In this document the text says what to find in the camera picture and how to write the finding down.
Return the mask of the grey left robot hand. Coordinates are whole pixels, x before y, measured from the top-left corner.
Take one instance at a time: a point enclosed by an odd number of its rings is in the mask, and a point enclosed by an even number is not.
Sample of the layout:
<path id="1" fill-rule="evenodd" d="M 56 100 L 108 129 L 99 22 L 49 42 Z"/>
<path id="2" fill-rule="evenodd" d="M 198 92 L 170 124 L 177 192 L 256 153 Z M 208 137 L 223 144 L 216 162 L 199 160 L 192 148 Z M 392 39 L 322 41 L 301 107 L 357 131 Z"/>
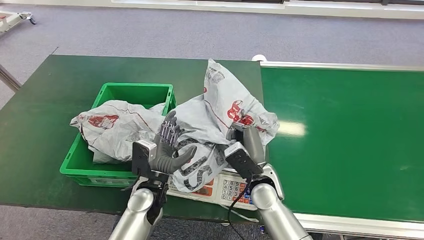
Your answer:
<path id="1" fill-rule="evenodd" d="M 164 174 L 172 174 L 183 165 L 191 161 L 195 156 L 197 147 L 190 146 L 182 155 L 174 156 L 176 151 L 176 141 L 183 133 L 183 129 L 177 124 L 176 112 L 170 111 L 154 138 L 157 146 L 156 157 L 149 162 L 153 171 Z"/>

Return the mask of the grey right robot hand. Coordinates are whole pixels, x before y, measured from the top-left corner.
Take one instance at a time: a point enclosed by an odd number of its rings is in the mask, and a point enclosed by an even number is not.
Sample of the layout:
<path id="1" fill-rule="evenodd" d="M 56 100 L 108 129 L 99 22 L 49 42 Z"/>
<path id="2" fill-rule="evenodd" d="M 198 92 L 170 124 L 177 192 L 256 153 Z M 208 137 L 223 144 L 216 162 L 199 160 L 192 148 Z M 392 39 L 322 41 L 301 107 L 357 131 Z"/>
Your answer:
<path id="1" fill-rule="evenodd" d="M 248 155 L 255 164 L 262 165 L 266 162 L 265 150 L 259 130 L 255 126 L 233 122 L 226 134 L 226 139 L 232 142 L 239 142 L 247 150 Z"/>

